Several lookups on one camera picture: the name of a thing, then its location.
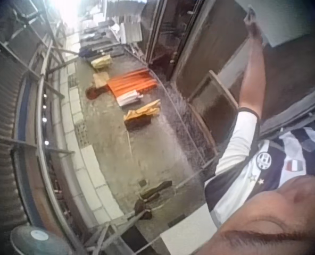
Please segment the star emblem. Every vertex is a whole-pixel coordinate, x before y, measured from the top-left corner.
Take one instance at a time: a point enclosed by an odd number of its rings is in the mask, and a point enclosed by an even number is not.
[[[257,176],[254,174],[250,174],[250,176],[248,177],[248,179],[250,180],[250,182],[256,182],[257,181]]]

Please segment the concrete ground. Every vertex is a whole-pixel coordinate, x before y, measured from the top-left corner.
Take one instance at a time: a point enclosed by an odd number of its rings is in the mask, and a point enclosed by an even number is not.
[[[125,55],[115,58],[107,71],[110,77],[115,77],[141,67],[141,62]],[[173,124],[178,122],[176,113],[161,85],[145,94],[140,105],[121,109],[110,92],[93,101],[85,97],[93,73],[89,64],[82,60],[77,62],[76,76],[87,140],[94,147],[113,196],[127,214],[133,211],[139,193],[166,180],[172,180],[175,186],[193,175],[204,161],[189,145],[189,137],[182,135],[185,130],[180,128],[180,124]],[[161,114],[154,117],[150,125],[128,133],[123,123],[123,115],[128,109],[141,107],[158,98],[161,99]],[[147,183],[144,187],[139,185],[141,180]],[[196,177],[177,193],[172,188],[162,192],[161,197],[151,204],[153,219],[141,220],[136,226],[149,242],[168,229],[170,221],[182,214],[188,216],[203,204],[203,182]],[[159,254],[169,254],[161,239],[153,244],[153,248]]]

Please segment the fan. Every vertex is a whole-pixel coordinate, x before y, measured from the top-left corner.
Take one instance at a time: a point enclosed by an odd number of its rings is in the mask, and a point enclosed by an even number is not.
[[[10,239],[13,248],[19,254],[73,254],[64,239],[39,227],[16,227],[12,230]]]

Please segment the jersey logo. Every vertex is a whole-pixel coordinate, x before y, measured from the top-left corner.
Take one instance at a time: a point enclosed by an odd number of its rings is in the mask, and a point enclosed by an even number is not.
[[[285,170],[290,172],[300,172],[304,170],[303,162],[301,160],[292,159],[286,163]]]
[[[267,152],[259,153],[256,157],[256,163],[257,163],[257,167],[260,170],[269,169],[269,167],[271,166],[271,163],[272,163],[271,155],[268,154]]]

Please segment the sleeve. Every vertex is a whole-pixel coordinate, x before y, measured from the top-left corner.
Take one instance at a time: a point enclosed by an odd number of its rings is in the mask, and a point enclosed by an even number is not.
[[[248,108],[239,109],[230,135],[221,149],[215,169],[216,176],[233,168],[256,152],[258,148],[259,126],[260,120],[254,111]]]

